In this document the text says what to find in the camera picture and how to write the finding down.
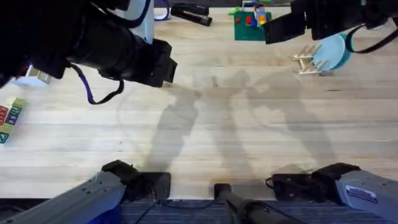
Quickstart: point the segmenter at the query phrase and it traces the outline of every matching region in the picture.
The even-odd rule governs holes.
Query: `cable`
[[[176,208],[176,209],[187,209],[187,210],[198,210],[198,209],[206,209],[210,208],[212,205],[214,205],[215,201],[212,200],[208,205],[202,206],[202,207],[179,207],[179,206],[173,206],[173,205],[167,205],[166,203],[161,203],[159,201],[159,205],[162,207],[167,207],[167,208]]]
[[[357,54],[367,54],[367,53],[371,53],[375,50],[378,50],[382,47],[384,47],[385,45],[389,44],[390,42],[392,42],[393,40],[395,40],[398,37],[398,29],[395,30],[392,34],[388,35],[386,38],[382,39],[380,42],[378,42],[377,44],[373,45],[372,47],[368,47],[364,50],[358,50],[355,51],[352,45],[352,39],[354,34],[362,27],[364,27],[365,25],[360,25],[357,28],[351,30],[346,38],[346,48],[349,52],[351,53],[357,53]]]
[[[291,215],[286,214],[285,212],[283,212],[283,211],[281,211],[281,210],[279,210],[279,209],[273,207],[272,205],[269,205],[268,203],[265,203],[265,202],[264,202],[264,204],[265,204],[268,208],[272,209],[273,211],[275,211],[275,212],[277,212],[277,213],[279,213],[279,214],[281,214],[281,215],[283,215],[283,216],[285,216],[285,217],[287,217],[287,218],[290,218],[290,219],[292,219],[292,220],[295,220],[296,222],[299,222],[299,223],[301,223],[301,224],[306,224],[305,222],[303,222],[303,221],[301,221],[301,220],[299,220],[299,219],[297,219],[297,218],[294,218],[294,217],[291,216]]]
[[[79,78],[81,79],[81,81],[83,82],[86,91],[87,91],[87,100],[91,105],[100,105],[103,103],[108,102],[109,100],[112,100],[112,98],[114,98],[116,95],[120,94],[123,92],[124,90],[124,82],[123,79],[120,78],[119,80],[119,87],[117,90],[111,92],[110,94],[108,94],[107,96],[105,96],[102,100],[100,100],[99,102],[94,101],[94,96],[91,92],[90,86],[88,84],[88,81],[85,77],[85,74],[83,73],[83,71],[77,66],[77,65],[73,65],[70,64],[71,68],[74,69],[74,71],[77,72],[77,74],[79,75]]]
[[[135,224],[138,224],[146,215],[149,211],[151,211],[155,206],[157,205],[157,202],[155,202],[153,205],[151,205],[135,222]]]
[[[272,180],[272,177],[269,177],[269,178],[266,179],[266,186],[267,186],[268,188],[270,188],[270,189],[274,189],[274,186],[271,186],[271,185],[269,184],[269,181],[270,181],[270,180]]]

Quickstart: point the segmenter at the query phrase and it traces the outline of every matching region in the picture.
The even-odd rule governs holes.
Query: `wooden table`
[[[272,198],[271,174],[336,162],[398,179],[398,42],[354,55],[333,76],[297,76],[288,56],[313,43],[309,33],[275,45],[236,42],[228,11],[212,9],[211,27],[156,23],[178,62],[168,88],[127,83],[100,106],[87,103],[71,70],[47,88],[3,88],[0,100],[19,96],[27,106],[0,146],[0,198],[54,197],[115,159],[171,172],[172,198],[212,198],[217,182]],[[355,47],[393,29],[361,31]],[[84,72],[97,100],[118,85]]]

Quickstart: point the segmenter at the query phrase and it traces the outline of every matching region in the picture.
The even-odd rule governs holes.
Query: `green lego baseplate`
[[[246,17],[250,16],[252,21],[255,20],[254,12],[237,12],[234,15],[234,30],[235,30],[235,40],[257,40],[265,41],[266,34],[262,26],[260,27],[250,27],[246,25]],[[266,20],[269,21],[272,15],[270,12],[266,13]]]

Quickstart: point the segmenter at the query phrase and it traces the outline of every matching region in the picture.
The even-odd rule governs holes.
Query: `light blue plate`
[[[341,68],[349,60],[351,53],[346,50],[345,39],[346,34],[336,34],[321,40],[322,47],[314,55],[313,61],[315,64],[328,61],[322,71]]]

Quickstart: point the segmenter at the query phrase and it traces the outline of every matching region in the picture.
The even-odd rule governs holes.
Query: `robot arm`
[[[90,180],[0,224],[87,224],[124,200],[157,199],[170,194],[169,173],[141,173],[121,161],[105,166]]]
[[[365,26],[367,29],[374,29],[385,24],[390,17],[398,23],[395,19],[398,16],[396,0],[294,0],[290,6],[290,14],[264,24],[267,44],[284,42],[304,35],[306,29],[312,30],[313,40],[320,40],[353,27]],[[351,43],[353,34],[354,32],[348,36],[347,43]],[[397,36],[398,32],[378,45],[382,47],[391,41],[389,39],[395,39]],[[354,52],[351,44],[347,46],[348,50]]]
[[[274,174],[271,179],[277,200],[331,201],[398,222],[398,182],[358,166],[339,163],[312,174]]]
[[[15,0],[0,8],[0,87],[26,63],[61,79],[71,63],[95,68],[111,80],[161,87],[173,82],[177,64],[171,46],[153,31],[133,34],[153,12],[152,0],[134,10],[130,0]],[[111,10],[127,11],[127,20]]]

